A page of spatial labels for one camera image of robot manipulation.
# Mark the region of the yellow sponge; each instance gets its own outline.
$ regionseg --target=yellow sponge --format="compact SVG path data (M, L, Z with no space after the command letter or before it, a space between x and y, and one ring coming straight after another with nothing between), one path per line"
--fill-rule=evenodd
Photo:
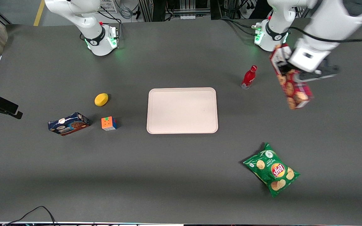
M95 98L95 105L101 107L105 105L108 101L108 95L106 93L101 93Z

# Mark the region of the white tray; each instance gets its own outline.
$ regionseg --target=white tray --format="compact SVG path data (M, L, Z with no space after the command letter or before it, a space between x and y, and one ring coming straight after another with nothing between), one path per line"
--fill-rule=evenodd
M149 133L214 133L217 128L213 88L152 89L149 92L146 125Z

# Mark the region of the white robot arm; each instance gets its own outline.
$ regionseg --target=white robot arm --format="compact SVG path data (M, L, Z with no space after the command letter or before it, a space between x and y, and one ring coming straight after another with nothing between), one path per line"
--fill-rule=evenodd
M254 43L266 51L273 51L287 37L287 30L293 23L295 12L292 7L313 8L318 0L267 0L273 8L272 17L257 23L252 28L257 34ZM362 13L353 15L346 9L344 0L323 0L321 6L311 17L305 32L325 40L345 40L362 25ZM326 42L303 35L298 39L293 54L288 60L293 66L314 72L330 51L339 43Z
M345 40L361 25L362 13L351 16L342 0L323 0L304 31L326 40ZM338 45L336 42L315 40L303 35L297 40L289 63L304 71L313 72Z
M100 24L91 13L99 11L100 0L45 0L47 8L76 25L88 48L97 56L109 54L118 46L115 27Z

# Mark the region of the coca-cola bottle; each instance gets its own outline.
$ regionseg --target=coca-cola bottle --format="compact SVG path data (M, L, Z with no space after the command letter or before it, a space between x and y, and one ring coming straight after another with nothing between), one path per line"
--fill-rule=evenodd
M243 88L243 89L249 89L250 88L250 86L252 84L252 81L255 79L256 70L257 70L257 66L253 65L251 67L251 69L249 71L247 71L247 73L245 73L244 79L241 82L241 88Z

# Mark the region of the green chip bag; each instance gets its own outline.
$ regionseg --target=green chip bag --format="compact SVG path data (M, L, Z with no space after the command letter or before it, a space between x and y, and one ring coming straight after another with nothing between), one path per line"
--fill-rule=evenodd
M268 143L263 151L244 161L244 164L267 185L273 197L300 176L277 157Z

